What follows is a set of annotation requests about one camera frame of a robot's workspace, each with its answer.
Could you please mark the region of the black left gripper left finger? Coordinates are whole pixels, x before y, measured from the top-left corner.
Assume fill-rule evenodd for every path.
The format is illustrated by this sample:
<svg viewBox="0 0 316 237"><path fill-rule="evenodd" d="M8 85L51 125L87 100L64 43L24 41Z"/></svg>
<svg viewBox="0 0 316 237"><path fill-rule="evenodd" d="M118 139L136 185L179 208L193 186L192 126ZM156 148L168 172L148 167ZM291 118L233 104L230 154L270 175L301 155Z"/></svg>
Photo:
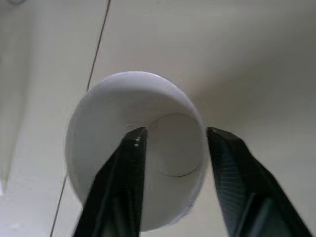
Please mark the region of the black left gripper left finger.
<svg viewBox="0 0 316 237"><path fill-rule="evenodd" d="M147 130L128 132L96 174L73 237L139 237Z"/></svg>

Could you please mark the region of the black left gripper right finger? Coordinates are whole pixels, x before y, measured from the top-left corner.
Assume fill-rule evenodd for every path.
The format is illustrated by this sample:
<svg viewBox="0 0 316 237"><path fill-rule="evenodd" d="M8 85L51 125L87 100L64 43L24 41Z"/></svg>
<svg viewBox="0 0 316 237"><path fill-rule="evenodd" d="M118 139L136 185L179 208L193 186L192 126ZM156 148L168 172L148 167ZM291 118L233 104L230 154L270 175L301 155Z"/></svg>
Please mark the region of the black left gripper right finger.
<svg viewBox="0 0 316 237"><path fill-rule="evenodd" d="M207 129L215 188L229 237L313 237L283 188L243 140Z"/></svg>

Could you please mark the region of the white paper cup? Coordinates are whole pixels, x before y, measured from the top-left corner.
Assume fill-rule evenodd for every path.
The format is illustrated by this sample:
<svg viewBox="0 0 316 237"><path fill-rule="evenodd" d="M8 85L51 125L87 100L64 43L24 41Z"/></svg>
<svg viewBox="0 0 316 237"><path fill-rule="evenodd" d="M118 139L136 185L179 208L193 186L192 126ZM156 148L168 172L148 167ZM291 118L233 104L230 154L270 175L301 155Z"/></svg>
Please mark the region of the white paper cup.
<svg viewBox="0 0 316 237"><path fill-rule="evenodd" d="M126 133L148 132L141 231L177 223L205 180L208 150L203 119L188 96L148 72L106 77L80 100L69 123L65 160L81 202Z"/></svg>

